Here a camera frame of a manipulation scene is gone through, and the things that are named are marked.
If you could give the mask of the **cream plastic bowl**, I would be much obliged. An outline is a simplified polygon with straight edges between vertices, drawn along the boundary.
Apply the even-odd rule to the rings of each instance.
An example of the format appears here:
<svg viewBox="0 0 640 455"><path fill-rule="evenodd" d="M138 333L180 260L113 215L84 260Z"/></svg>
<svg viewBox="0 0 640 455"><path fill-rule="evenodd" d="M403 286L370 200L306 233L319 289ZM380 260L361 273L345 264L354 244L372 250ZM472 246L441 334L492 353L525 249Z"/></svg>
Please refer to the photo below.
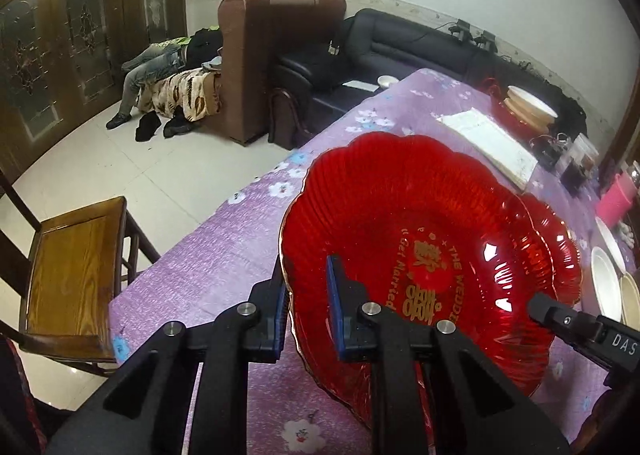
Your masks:
<svg viewBox="0 0 640 455"><path fill-rule="evenodd" d="M640 293L632 276L620 276L620 299L622 299L623 323L635 331L640 331Z"/></svg>

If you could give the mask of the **white foam bowl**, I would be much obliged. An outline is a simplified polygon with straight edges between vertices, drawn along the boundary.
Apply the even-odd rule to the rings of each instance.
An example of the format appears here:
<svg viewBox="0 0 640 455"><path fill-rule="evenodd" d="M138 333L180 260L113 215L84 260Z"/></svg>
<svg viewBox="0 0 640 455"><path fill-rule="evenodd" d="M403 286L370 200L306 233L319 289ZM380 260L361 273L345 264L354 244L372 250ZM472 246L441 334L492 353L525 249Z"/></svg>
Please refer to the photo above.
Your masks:
<svg viewBox="0 0 640 455"><path fill-rule="evenodd" d="M600 247L594 247L591 250L590 274L594 301L597 302L600 314L608 319L620 321L622 318L620 281L612 260Z"/></svg>
<svg viewBox="0 0 640 455"><path fill-rule="evenodd" d="M627 271L625 259L612 231L598 216L594 219L594 224L596 224L596 228L594 229L594 242L608 252L617 272L624 274Z"/></svg>

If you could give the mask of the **large red scalloped plate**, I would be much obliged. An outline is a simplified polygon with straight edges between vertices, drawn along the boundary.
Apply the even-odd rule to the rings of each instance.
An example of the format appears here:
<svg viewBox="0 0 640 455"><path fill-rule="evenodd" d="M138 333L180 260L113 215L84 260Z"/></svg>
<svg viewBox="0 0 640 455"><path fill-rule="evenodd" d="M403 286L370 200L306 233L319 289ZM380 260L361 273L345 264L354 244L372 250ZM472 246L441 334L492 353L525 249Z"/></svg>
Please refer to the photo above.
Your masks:
<svg viewBox="0 0 640 455"><path fill-rule="evenodd" d="M521 196L434 138L360 135L311 163L280 228L296 348L318 386L372 420L370 371L342 362L326 259L371 300L416 325L454 323L524 394L540 386L552 337L527 314L555 299L553 263Z"/></svg>

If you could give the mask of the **red plate under bowls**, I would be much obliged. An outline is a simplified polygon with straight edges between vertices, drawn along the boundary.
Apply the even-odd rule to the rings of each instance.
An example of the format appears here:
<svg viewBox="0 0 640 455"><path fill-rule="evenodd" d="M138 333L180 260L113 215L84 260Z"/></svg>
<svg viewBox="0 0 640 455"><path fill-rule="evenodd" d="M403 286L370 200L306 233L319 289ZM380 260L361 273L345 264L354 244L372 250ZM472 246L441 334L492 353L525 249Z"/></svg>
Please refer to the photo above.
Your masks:
<svg viewBox="0 0 640 455"><path fill-rule="evenodd" d="M486 78L480 84L480 91L486 93L491 99L492 117L494 117L503 129L513 136L516 141L528 144L530 141L535 140L535 138L547 133L547 129L544 126L538 126L538 124L532 126L506 105L506 96L502 93L496 78Z"/></svg>

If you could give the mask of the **stacked cream bowls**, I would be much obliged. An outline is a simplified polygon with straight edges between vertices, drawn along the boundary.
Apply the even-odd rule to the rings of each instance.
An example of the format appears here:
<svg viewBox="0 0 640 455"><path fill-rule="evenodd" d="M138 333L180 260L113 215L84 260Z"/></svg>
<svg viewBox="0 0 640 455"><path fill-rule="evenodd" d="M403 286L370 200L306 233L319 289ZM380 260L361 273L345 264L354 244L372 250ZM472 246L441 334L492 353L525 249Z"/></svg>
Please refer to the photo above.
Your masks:
<svg viewBox="0 0 640 455"><path fill-rule="evenodd" d="M558 118L547 103L519 86L508 86L503 103L518 120L540 133L547 133Z"/></svg>

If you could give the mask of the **pink ribbed cup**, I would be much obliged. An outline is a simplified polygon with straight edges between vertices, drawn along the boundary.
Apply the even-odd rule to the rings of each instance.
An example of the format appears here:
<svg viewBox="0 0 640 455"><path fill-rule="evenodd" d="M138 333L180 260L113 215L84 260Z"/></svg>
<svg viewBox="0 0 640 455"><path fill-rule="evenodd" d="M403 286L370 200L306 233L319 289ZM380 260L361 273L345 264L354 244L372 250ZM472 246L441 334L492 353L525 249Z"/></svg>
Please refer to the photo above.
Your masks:
<svg viewBox="0 0 640 455"><path fill-rule="evenodd" d="M612 229L632 207L637 194L638 186L628 172L616 174L614 182L597 203L597 217Z"/></svg>

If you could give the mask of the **wooden chair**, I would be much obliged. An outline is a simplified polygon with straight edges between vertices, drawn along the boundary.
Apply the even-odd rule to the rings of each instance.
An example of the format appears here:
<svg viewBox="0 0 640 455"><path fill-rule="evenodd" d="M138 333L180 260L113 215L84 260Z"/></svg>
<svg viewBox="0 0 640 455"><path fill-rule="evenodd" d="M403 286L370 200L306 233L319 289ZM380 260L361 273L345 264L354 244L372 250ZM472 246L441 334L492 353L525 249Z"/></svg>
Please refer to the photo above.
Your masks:
<svg viewBox="0 0 640 455"><path fill-rule="evenodd" d="M1 279L20 296L2 336L22 351L106 378L116 369L108 306L160 254L118 196L40 221L7 178L1 192L32 227L27 256L1 236Z"/></svg>

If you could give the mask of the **black shoes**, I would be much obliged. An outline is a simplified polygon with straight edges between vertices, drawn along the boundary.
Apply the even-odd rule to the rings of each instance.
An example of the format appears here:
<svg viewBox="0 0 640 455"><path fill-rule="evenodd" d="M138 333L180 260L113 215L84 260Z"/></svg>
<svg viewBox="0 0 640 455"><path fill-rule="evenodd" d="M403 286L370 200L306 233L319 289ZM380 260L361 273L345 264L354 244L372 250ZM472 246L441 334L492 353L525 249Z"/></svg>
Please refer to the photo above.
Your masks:
<svg viewBox="0 0 640 455"><path fill-rule="evenodd" d="M162 134L165 138L171 138L188 134L195 128L196 123L186 119L182 107L178 106L172 117L163 124ZM136 132L134 132L134 141L150 141L158 129L160 129L160 116L155 111L150 111L140 118Z"/></svg>

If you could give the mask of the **patterned blanket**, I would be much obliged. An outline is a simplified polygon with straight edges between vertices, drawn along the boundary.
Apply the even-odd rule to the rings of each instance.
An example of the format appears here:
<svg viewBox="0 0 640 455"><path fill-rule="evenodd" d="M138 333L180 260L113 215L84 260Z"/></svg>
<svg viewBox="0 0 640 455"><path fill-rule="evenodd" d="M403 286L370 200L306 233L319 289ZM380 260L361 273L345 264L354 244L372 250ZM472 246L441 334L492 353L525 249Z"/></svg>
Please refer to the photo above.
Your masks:
<svg viewBox="0 0 640 455"><path fill-rule="evenodd" d="M185 70L142 85L136 107L167 119L174 118L180 108L186 120L197 122L221 111L220 91L220 70Z"/></svg>

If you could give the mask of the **person in jeans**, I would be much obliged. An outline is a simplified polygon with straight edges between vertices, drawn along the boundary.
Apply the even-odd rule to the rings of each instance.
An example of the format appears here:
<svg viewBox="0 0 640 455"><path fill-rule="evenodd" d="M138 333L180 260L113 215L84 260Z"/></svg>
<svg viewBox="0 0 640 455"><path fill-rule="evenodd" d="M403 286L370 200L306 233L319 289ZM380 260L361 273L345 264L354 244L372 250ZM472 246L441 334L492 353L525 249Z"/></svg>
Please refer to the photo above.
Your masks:
<svg viewBox="0 0 640 455"><path fill-rule="evenodd" d="M122 64L124 85L118 113L105 125L114 130L131 119L131 111L145 82L155 83L185 70L193 70L218 55L224 39L218 26L201 28L183 36L150 44L138 56Z"/></svg>

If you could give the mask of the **black leather sofa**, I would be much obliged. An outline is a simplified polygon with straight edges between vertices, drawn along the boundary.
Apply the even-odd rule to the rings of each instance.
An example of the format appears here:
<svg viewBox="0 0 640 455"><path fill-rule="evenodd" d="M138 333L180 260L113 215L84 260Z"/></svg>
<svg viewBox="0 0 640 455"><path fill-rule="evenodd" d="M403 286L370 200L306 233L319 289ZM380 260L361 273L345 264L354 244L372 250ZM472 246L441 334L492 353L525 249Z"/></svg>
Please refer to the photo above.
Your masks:
<svg viewBox="0 0 640 455"><path fill-rule="evenodd" d="M587 132L587 116L577 100L515 62L470 40L417 22L365 8L343 20L328 42L307 44L279 55L270 70L271 136L282 146L308 140L372 94L351 81L376 85L378 77L402 80L428 68L482 92L519 86L558 114L555 132L571 137Z"/></svg>

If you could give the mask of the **dark wooden door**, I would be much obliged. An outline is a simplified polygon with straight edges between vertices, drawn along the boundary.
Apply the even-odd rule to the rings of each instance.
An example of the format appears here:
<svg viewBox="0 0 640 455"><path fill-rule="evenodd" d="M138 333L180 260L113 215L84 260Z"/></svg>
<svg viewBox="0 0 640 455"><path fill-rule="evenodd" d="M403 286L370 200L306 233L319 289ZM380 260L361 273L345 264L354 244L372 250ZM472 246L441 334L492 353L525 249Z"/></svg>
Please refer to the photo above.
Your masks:
<svg viewBox="0 0 640 455"><path fill-rule="evenodd" d="M15 181L122 97L122 63L186 33L186 0L1 0L1 170Z"/></svg>

